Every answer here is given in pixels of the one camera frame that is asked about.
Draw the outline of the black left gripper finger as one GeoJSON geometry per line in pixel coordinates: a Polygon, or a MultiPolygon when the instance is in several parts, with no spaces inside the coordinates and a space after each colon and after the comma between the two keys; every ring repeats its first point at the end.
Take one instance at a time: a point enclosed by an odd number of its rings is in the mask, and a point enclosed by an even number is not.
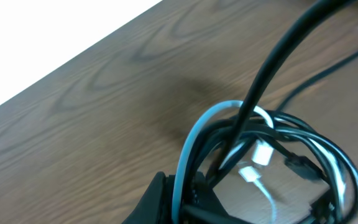
{"type": "Polygon", "coordinates": [[[179,223],[178,192],[174,189],[176,175],[157,172],[135,209],[122,224],[174,224],[179,223]]]}

